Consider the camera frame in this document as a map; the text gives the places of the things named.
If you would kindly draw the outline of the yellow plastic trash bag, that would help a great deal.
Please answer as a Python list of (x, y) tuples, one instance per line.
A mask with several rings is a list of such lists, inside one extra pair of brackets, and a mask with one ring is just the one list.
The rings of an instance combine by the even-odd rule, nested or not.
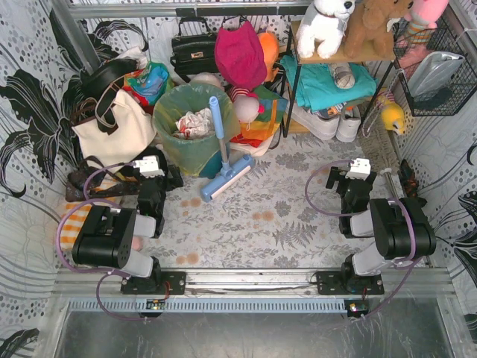
[(241, 132), (229, 96), (205, 83), (180, 85), (159, 98), (153, 121), (169, 160), (191, 176), (213, 176), (221, 167), (220, 149), (209, 100), (218, 99), (224, 140)]

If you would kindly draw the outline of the light blue floor squeegee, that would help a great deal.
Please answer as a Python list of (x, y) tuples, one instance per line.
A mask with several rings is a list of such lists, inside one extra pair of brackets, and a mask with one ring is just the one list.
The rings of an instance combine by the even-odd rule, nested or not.
[(226, 143), (224, 141), (224, 127), (219, 101), (215, 96), (209, 98), (209, 109), (211, 110), (215, 134), (220, 147), (222, 166), (217, 176), (200, 190), (201, 198), (205, 202), (210, 202), (217, 198), (223, 191), (251, 171), (256, 164), (254, 158), (249, 154), (245, 154), (236, 162), (230, 163)]

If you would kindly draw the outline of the teal plastic trash bin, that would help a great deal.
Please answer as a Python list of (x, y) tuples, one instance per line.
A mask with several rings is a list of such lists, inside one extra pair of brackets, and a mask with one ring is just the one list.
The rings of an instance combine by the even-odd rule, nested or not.
[(208, 178), (213, 179), (221, 170), (221, 152), (216, 151), (207, 162), (203, 160), (203, 156), (195, 156), (194, 161), (197, 164), (203, 164), (203, 168), (200, 172), (192, 174), (194, 177), (198, 178)]

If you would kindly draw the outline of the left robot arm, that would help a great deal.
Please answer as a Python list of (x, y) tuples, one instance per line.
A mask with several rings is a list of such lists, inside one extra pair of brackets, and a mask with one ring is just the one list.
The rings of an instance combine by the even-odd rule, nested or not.
[(167, 163), (156, 148), (143, 151), (126, 163), (132, 181), (93, 193), (91, 181), (112, 175), (118, 164), (100, 166), (85, 180), (83, 196), (91, 206), (73, 244), (75, 264), (91, 271), (107, 270), (122, 277), (121, 292), (126, 295), (181, 295), (185, 274), (162, 270), (156, 257), (140, 253), (136, 238), (156, 239), (162, 234), (166, 193), (183, 185), (180, 171)]

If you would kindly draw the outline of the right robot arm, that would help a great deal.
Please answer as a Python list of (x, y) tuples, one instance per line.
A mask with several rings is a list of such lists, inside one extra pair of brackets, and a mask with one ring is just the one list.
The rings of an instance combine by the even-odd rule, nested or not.
[(363, 251), (351, 254), (338, 271), (318, 275), (322, 295), (382, 295), (381, 271), (406, 268), (435, 252), (437, 239), (416, 198), (370, 198), (376, 173), (330, 169), (326, 188), (337, 184), (341, 198), (340, 232), (347, 238), (370, 238)]

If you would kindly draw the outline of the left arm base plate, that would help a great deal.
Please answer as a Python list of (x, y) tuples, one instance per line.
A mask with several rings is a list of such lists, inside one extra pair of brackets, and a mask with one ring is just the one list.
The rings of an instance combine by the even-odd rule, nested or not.
[(183, 295), (186, 288), (184, 271), (161, 271), (158, 276), (131, 277), (123, 280), (121, 293), (124, 295)]

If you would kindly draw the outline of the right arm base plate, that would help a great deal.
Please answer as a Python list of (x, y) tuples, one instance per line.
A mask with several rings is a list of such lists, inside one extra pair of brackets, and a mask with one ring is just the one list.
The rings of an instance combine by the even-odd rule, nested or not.
[(318, 271), (315, 273), (320, 295), (384, 295), (381, 275), (345, 276), (339, 271)]

